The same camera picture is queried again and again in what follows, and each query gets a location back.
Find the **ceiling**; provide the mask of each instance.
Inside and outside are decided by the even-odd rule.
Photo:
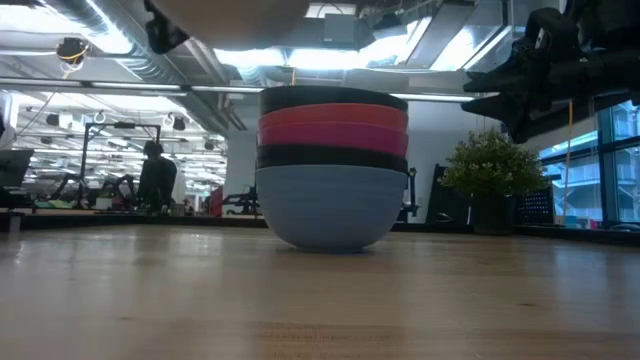
[[[143,24],[151,19],[142,0],[94,1],[98,6],[111,7],[112,13],[117,14],[118,26],[128,24],[127,29],[133,29],[136,33],[143,31]],[[447,15],[450,18],[444,20],[438,16],[444,16],[445,6],[462,1],[444,0],[438,7],[441,2],[431,2],[429,8],[421,6],[423,2],[419,0],[374,2],[382,9],[408,10],[401,14],[401,18],[406,20],[407,34],[378,40],[360,52],[327,52],[325,49],[321,53],[313,53],[317,51],[313,50],[306,54],[302,50],[310,50],[286,47],[270,50],[279,54],[286,63],[293,62],[297,57],[295,71],[274,66],[284,65],[277,61],[275,64],[261,64],[262,53],[232,53],[233,56],[226,56],[229,54],[205,48],[194,40],[166,56],[152,53],[136,56],[162,62],[182,79],[181,83],[192,85],[265,87],[295,83],[350,86],[396,93],[459,95],[467,77],[463,71],[457,70],[488,71],[502,63],[508,57],[513,38],[522,32],[529,12],[543,6],[558,7],[561,1],[479,0],[465,3],[467,10],[464,11],[451,8]],[[358,9],[361,9],[362,3],[367,2],[358,4]],[[348,4],[337,5],[344,11],[350,9]],[[316,14],[310,15],[312,17],[322,18],[325,13],[338,11],[334,6],[313,6]],[[0,77],[60,79],[66,76],[73,80],[141,81],[139,74],[125,66],[131,54],[112,55],[104,53],[98,46],[91,47],[81,68],[70,71],[68,65],[61,65],[54,53],[55,48],[65,37],[95,42],[94,38],[87,35],[86,29],[43,8],[0,7]],[[435,31],[440,31],[441,37],[449,36],[440,48],[434,41],[425,43],[429,36],[435,36]],[[318,65],[317,59],[313,61],[314,57],[320,57],[322,62]],[[238,66],[234,61],[249,63]],[[247,75],[248,71],[253,71],[256,77]],[[224,137],[233,131],[254,130],[259,117],[257,100],[252,95],[210,93],[192,99],[191,95],[162,97],[143,92],[136,96],[117,92],[54,95],[57,91],[55,88],[47,92],[16,92],[8,88],[4,91],[11,91],[16,101],[21,103],[16,127],[18,136],[13,141],[13,147],[37,149],[28,175],[32,179],[28,180],[30,182],[45,173],[63,175],[78,171],[84,124],[96,120],[105,124],[124,121],[160,126],[165,155],[181,163],[189,179],[190,191],[202,192],[210,189],[212,184],[224,183]],[[56,114],[64,119],[61,121],[65,123],[64,127],[47,124],[47,116]],[[184,131],[173,129],[172,122],[179,118],[184,118]],[[125,173],[139,174],[142,164],[140,148],[150,138],[150,134],[142,128],[105,128],[89,145],[90,180],[100,181],[106,176]],[[213,151],[205,150],[207,141],[215,144]]]

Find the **stacked bowls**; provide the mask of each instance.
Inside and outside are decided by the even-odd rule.
[[[269,227],[313,251],[357,251],[395,223],[407,185],[406,102],[327,86],[260,94],[256,184]]]

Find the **glass window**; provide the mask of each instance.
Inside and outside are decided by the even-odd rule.
[[[562,144],[554,145],[550,148],[544,149],[540,152],[540,159],[546,159],[548,157],[564,155],[567,153],[567,147],[569,142],[565,141]],[[582,149],[595,149],[598,146],[598,132],[592,131],[590,133],[578,136],[571,140],[571,151],[578,151]]]
[[[564,214],[565,163],[547,165],[545,175],[556,175],[552,180],[556,215]],[[569,166],[567,186],[567,215],[602,221],[600,197],[600,163],[597,156],[574,159]]]
[[[640,221],[640,147],[616,152],[620,221]]]
[[[616,141],[640,135],[640,106],[633,106],[628,101],[613,107],[611,116]]]

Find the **table surface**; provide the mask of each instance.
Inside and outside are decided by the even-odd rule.
[[[360,255],[266,229],[2,235],[1,358],[638,359],[639,255],[451,234]]]

